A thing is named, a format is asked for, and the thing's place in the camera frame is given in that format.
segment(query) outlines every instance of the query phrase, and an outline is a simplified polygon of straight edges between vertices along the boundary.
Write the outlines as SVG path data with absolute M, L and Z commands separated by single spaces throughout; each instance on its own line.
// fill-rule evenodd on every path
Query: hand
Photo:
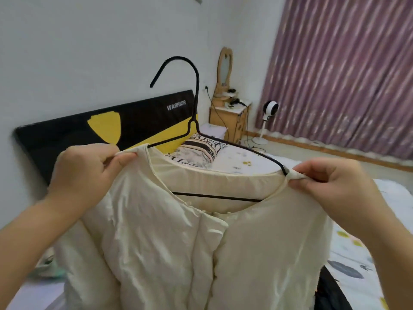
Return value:
M 315 158 L 293 169 L 314 181 L 291 180 L 289 186 L 310 194 L 330 218 L 362 241 L 374 237 L 372 226 L 382 218 L 394 217 L 373 179 L 357 161 Z
M 113 157 L 117 152 L 117 146 L 103 143 L 67 148 L 54 165 L 46 200 L 79 218 L 102 200 L 119 172 L 136 157 L 130 152 Z

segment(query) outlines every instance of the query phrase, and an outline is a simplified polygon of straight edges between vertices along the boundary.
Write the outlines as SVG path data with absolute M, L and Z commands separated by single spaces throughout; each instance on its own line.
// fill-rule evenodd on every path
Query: wooden mirror frame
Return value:
M 221 80 L 221 64 L 222 64 L 222 61 L 223 61 L 225 55 L 229 56 L 230 65 L 229 65 L 228 75 L 225 78 L 225 86 L 222 86 L 222 84 L 221 84 L 222 83 L 222 80 Z M 230 88 L 230 77 L 231 77 L 231 71 L 232 71 L 232 63 L 233 63 L 233 52 L 232 52 L 232 50 L 230 48 L 223 47 L 222 50 L 221 50 L 221 54 L 219 55 L 219 60 L 218 60 L 217 81 L 216 81 L 214 96 L 221 97 L 223 92 L 228 92 L 228 89 Z

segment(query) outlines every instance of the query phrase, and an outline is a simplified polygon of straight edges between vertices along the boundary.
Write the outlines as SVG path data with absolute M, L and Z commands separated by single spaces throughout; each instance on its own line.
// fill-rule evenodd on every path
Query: wooden baseboard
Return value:
M 259 137 L 258 133 L 254 133 L 254 132 L 251 132 L 251 131 L 248 131 L 245 134 L 248 135 L 248 136 L 252 136 L 252 137 Z M 267 136 L 267 135 L 264 135 L 264 138 L 269 140 L 269 141 L 274 141 L 276 143 L 283 143 L 285 145 L 290 145 L 290 146 L 300 147 L 300 148 L 304 148 L 304 149 L 309 149 L 309 150 L 319 151 L 319 152 L 323 152 L 323 153 L 328 153 L 329 155 L 336 155 L 338 157 L 343 157 L 343 158 L 346 158 L 346 159 L 353 159 L 353 160 L 357 160 L 357 161 L 361 161 L 361 162 L 373 163 L 373 164 L 377 164 L 377 165 L 381 165 L 381 166 L 385 166 L 385 167 L 390 167 L 392 169 L 398 169 L 400 171 L 413 172 L 413 166 L 403 166 L 403 165 L 400 165 L 400 164 L 397 164 L 397 163 L 391 163 L 391 162 L 386 162 L 386 161 L 375 160 L 375 159 L 371 159 L 371 158 L 364 157 L 364 156 L 361 156 L 361 155 L 354 155 L 354 154 L 351 154 L 351 153 L 346 153 L 346 152 L 342 152 L 342 151 L 338 151 L 338 150 L 313 146 L 313 145 L 309 145 L 307 143 L 298 143 L 298 142 L 293 141 L 293 140 L 275 138 L 275 137 L 271 137 L 271 136 Z

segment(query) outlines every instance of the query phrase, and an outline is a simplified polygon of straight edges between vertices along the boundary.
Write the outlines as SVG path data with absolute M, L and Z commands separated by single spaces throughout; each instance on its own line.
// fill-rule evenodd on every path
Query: black wire hanger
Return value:
M 170 141 L 188 136 L 189 133 L 191 132 L 191 124 L 192 124 L 192 122 L 194 122 L 197 133 L 199 135 L 204 136 L 204 137 L 209 138 L 209 139 L 219 141 L 221 143 L 226 143 L 227 145 L 235 146 L 235 147 L 238 147 L 238 148 L 241 148 L 241 149 L 251 151 L 255 154 L 258 154 L 258 155 L 260 155 L 260 156 L 262 156 L 262 157 L 278 164 L 278 166 L 281 167 L 282 173 L 284 175 L 287 175 L 288 173 L 287 173 L 285 167 L 279 161 L 277 161 L 276 159 L 273 159 L 273 158 L 271 158 L 271 157 L 269 157 L 269 156 L 267 156 L 267 155 L 265 155 L 261 152 L 255 151 L 255 150 L 250 149 L 248 147 L 241 146 L 241 145 L 238 145 L 238 144 L 235 144 L 235 143 L 230 143 L 229 141 L 225 141 L 225 140 L 222 140 L 222 139 L 219 139 L 219 138 L 201 133 L 201 131 L 199 130 L 199 123 L 198 123 L 198 120 L 197 120 L 198 95 L 199 95 L 199 72 L 198 72 L 197 67 L 193 64 L 193 62 L 190 59 L 188 59 L 186 57 L 170 57 L 170 58 L 168 58 L 165 62 L 163 62 L 163 64 L 161 65 L 161 68 L 158 70 L 157 74 L 153 78 L 153 80 L 150 84 L 150 88 L 153 88 L 153 86 L 155 85 L 156 81 L 158 80 L 158 78 L 161 75 L 161 73 L 162 73 L 163 69 L 165 68 L 165 66 L 167 66 L 170 62 L 172 62 L 174 60 L 183 60 L 185 62 L 188 62 L 195 71 L 195 75 L 196 75 L 196 78 L 197 78 L 197 87 L 196 87 L 196 90 L 195 90 L 194 106 L 192 108 L 192 117 L 188 121 L 188 130 L 186 131 L 185 134 L 179 135 L 179 136 L 176 136 L 176 137 L 173 137 L 173 138 L 170 138 L 170 139 L 166 139 L 166 140 L 163 140 L 163 141 L 159 141 L 157 143 L 150 144 L 150 145 L 148 145 L 148 148 L 155 147 L 155 146 L 158 146 L 158 145 L 162 145 L 163 143 L 168 143 Z M 175 195 L 185 195 L 185 196 L 195 196 L 195 197 L 228 199 L 228 200 L 241 200 L 241 201 L 254 201 L 254 202 L 260 202 L 261 201 L 261 200 L 258 200 L 258 199 L 235 198 L 235 197 L 224 197 L 224 196 L 213 196 L 213 195 L 201 195 L 201 194 L 186 193 L 186 192 L 173 192 L 173 194 L 175 194 Z

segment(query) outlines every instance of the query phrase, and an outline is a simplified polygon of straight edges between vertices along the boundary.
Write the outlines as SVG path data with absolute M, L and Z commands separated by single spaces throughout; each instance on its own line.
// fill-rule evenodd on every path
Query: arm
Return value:
M 58 157 L 44 200 L 23 211 L 0 231 L 0 309 L 5 309 L 43 252 L 105 196 L 113 180 L 136 155 L 116 146 L 70 147 Z
M 290 181 L 290 186 L 312 195 L 336 223 L 366 245 L 389 308 L 409 308 L 413 303 L 413 235 L 396 218 L 361 164 L 317 158 L 294 169 L 314 181 Z

